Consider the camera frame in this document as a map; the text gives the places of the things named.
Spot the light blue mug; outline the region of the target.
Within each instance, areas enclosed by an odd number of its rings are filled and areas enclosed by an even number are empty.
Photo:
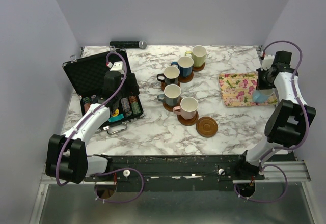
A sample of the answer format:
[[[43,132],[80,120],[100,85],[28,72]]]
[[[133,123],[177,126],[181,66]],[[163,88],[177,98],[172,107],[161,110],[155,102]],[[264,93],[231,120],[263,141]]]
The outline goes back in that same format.
[[[255,103],[264,103],[274,93],[274,89],[255,90],[252,94],[252,101]]]

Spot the grey blue mug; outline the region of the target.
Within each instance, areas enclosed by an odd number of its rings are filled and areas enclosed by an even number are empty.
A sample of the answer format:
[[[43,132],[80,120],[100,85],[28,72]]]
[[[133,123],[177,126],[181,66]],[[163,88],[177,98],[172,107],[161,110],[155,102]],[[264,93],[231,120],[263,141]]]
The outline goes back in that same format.
[[[181,97],[181,87],[176,84],[167,85],[164,93],[157,96],[158,101],[174,107],[178,104]]]

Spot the teal mug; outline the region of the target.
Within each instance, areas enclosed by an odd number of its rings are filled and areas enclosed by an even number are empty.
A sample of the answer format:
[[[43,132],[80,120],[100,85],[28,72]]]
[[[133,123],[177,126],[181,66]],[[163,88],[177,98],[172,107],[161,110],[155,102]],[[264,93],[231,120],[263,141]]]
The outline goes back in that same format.
[[[168,66],[164,72],[156,76],[157,80],[166,85],[179,83],[180,70],[175,66]]]

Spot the dark blue mug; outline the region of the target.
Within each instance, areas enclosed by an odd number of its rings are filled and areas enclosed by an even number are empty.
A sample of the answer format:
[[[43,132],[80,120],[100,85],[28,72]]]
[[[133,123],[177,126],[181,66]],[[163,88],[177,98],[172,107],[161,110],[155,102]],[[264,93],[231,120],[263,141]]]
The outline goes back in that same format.
[[[193,64],[194,60],[188,56],[180,57],[177,62],[171,63],[172,66],[177,66],[180,71],[180,76],[183,78],[188,78],[191,75]]]

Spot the pink mug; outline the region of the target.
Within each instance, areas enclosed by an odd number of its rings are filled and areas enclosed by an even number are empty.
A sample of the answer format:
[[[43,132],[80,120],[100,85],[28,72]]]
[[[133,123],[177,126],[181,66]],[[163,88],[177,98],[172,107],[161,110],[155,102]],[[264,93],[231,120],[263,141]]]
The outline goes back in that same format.
[[[198,110],[198,101],[193,97],[185,97],[180,105],[173,108],[173,112],[184,119],[192,119]]]

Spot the light green mug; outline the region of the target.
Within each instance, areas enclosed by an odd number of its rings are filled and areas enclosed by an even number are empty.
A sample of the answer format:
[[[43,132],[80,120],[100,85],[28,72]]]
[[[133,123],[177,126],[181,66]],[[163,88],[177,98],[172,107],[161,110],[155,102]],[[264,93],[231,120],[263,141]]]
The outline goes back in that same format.
[[[199,68],[205,63],[207,51],[203,46],[197,45],[191,51],[186,51],[184,55],[191,55],[194,60],[193,67]]]

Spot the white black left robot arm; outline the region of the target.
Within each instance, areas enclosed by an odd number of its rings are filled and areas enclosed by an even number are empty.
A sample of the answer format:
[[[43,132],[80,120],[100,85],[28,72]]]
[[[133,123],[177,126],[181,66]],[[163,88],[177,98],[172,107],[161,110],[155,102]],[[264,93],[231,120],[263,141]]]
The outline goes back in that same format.
[[[88,156],[86,146],[119,107],[121,99],[138,94],[139,86],[134,73],[122,75],[119,71],[108,71],[102,89],[77,124],[63,135],[54,134],[49,139],[46,174],[54,177],[59,186],[69,182],[80,183],[89,175],[96,175],[102,181],[109,180],[113,168],[108,165],[108,158]]]

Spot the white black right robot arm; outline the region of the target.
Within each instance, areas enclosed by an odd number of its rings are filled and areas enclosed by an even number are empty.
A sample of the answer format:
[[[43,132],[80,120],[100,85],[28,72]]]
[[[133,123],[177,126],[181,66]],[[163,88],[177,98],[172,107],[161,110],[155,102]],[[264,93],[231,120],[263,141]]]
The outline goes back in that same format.
[[[307,105],[298,87],[298,73],[291,68],[292,54],[278,51],[263,59],[257,69],[258,92],[276,89],[279,103],[265,126],[265,138],[238,158],[234,167],[240,179],[256,176],[261,166],[280,150],[293,150],[305,140],[306,132],[316,115]]]

